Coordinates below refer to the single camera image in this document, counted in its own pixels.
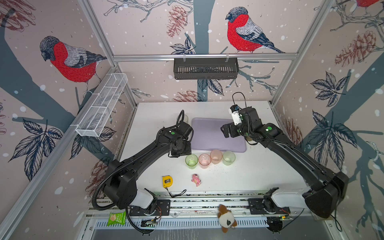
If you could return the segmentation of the bright green plastic cup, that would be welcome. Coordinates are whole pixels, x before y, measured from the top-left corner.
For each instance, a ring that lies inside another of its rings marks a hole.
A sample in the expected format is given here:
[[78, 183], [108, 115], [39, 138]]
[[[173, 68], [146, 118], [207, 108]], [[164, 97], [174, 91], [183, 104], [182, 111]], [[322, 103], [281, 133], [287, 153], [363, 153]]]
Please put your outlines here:
[[191, 170], [195, 169], [199, 163], [198, 157], [195, 154], [186, 156], [185, 163]]

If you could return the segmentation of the pale green plastic cup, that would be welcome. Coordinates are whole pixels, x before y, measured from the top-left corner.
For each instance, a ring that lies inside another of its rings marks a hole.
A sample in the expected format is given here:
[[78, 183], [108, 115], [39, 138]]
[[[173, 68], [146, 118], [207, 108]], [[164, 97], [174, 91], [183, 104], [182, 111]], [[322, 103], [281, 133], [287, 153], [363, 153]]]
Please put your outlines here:
[[231, 151], [226, 151], [223, 153], [223, 163], [226, 166], [232, 165], [236, 160], [236, 155]]

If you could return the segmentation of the clear pale plastic cup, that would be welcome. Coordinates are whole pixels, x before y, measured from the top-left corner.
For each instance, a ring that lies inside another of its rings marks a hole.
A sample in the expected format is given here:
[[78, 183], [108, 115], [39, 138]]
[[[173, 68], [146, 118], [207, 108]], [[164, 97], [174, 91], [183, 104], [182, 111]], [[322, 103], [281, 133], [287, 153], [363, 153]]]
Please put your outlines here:
[[189, 118], [187, 115], [184, 115], [183, 122], [185, 122], [187, 124], [189, 123]]

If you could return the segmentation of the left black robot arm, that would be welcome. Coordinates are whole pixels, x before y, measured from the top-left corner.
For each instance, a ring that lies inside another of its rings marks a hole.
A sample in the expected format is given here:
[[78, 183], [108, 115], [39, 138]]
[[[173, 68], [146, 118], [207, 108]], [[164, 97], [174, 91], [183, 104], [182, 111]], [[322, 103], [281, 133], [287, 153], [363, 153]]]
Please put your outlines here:
[[93, 208], [104, 211], [112, 207], [120, 210], [139, 207], [148, 214], [155, 212], [157, 197], [149, 190], [138, 190], [137, 180], [163, 155], [170, 158], [190, 155], [193, 135], [193, 128], [181, 121], [174, 126], [160, 129], [155, 140], [132, 157], [122, 162], [112, 161], [106, 176], [93, 193]]

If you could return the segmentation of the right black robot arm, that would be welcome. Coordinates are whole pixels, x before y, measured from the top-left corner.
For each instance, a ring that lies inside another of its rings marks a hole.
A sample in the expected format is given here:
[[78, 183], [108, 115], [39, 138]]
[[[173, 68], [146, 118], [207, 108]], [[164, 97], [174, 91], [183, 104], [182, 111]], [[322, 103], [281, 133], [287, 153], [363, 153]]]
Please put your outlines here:
[[256, 109], [229, 108], [233, 122], [221, 127], [225, 138], [249, 137], [276, 153], [295, 169], [310, 189], [303, 193], [305, 204], [315, 215], [326, 219], [335, 213], [346, 196], [349, 178], [343, 172], [335, 173], [297, 147], [285, 133], [272, 123], [263, 124]]

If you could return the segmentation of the lavender plastic tray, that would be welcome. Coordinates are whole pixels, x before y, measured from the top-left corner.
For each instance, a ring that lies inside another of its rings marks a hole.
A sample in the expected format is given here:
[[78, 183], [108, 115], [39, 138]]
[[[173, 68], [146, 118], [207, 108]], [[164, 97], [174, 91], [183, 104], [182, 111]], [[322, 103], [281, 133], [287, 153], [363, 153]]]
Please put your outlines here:
[[192, 139], [193, 150], [220, 150], [244, 153], [247, 150], [244, 138], [225, 138], [221, 127], [232, 123], [230, 119], [193, 118], [192, 128], [194, 136]]

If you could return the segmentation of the left pink plastic cup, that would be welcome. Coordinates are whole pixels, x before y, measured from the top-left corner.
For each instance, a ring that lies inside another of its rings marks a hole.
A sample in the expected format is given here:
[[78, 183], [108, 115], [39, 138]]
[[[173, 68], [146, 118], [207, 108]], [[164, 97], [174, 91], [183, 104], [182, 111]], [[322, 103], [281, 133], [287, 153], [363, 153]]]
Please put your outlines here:
[[198, 160], [202, 169], [207, 169], [212, 162], [211, 156], [208, 154], [201, 154]]

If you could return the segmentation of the right pink plastic cup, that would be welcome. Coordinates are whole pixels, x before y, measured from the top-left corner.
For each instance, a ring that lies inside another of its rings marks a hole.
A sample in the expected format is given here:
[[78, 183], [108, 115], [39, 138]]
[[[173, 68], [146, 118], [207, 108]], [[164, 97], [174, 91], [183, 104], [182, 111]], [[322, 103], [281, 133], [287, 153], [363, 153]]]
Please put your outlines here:
[[220, 150], [212, 150], [210, 153], [212, 164], [219, 164], [223, 158], [223, 153]]

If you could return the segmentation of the small pink toy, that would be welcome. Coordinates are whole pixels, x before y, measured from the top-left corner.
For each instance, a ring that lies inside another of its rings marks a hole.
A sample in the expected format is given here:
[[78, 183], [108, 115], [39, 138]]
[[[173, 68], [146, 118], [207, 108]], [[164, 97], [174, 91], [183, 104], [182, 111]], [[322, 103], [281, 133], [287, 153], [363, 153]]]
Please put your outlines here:
[[192, 175], [192, 182], [195, 183], [197, 187], [201, 185], [201, 180], [197, 174]]

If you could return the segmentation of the yellow tape measure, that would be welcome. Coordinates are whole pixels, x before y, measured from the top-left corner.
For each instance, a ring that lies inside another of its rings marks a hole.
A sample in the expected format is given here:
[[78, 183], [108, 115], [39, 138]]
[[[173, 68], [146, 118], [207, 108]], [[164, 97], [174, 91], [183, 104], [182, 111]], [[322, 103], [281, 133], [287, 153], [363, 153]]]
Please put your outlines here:
[[162, 180], [165, 189], [170, 188], [173, 185], [173, 178], [171, 176], [163, 176]]

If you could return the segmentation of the brown white plush toy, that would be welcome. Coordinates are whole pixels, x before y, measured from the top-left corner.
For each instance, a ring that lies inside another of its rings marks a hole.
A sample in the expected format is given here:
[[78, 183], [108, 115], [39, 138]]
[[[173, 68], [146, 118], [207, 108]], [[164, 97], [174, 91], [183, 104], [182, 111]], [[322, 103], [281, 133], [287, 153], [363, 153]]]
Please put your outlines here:
[[238, 225], [233, 213], [225, 205], [219, 205], [218, 219], [223, 233], [227, 233], [229, 229], [234, 229]]

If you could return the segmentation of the green snack packet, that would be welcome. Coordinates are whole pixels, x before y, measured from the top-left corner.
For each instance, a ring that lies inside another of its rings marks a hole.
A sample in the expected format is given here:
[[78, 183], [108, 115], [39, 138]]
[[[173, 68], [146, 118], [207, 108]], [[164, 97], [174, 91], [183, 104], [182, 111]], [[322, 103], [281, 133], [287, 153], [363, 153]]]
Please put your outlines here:
[[110, 213], [107, 226], [112, 225], [125, 225], [126, 223], [126, 213]]

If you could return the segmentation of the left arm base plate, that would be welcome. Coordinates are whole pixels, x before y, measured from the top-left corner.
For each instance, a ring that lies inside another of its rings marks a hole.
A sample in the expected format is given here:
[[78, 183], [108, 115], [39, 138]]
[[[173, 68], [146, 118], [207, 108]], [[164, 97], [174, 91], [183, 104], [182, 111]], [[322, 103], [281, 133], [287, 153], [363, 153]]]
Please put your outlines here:
[[141, 207], [131, 207], [130, 216], [133, 217], [151, 217], [151, 216], [168, 216], [171, 208], [170, 200], [156, 200], [153, 201], [146, 209]]

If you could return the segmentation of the black hanging wall basket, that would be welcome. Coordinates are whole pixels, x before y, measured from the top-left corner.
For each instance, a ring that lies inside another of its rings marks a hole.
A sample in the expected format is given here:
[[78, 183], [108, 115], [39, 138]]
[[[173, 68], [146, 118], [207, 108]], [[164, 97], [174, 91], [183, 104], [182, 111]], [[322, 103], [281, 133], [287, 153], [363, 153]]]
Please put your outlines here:
[[186, 58], [174, 60], [176, 80], [230, 80], [239, 73], [237, 58]]

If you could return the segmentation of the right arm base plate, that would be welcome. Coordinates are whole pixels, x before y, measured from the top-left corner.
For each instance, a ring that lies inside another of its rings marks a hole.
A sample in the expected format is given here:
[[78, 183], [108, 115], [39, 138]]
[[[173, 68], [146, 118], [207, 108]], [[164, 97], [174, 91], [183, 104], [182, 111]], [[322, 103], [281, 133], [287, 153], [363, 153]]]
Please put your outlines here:
[[290, 215], [289, 208], [279, 208], [269, 199], [248, 199], [248, 207], [251, 215]]

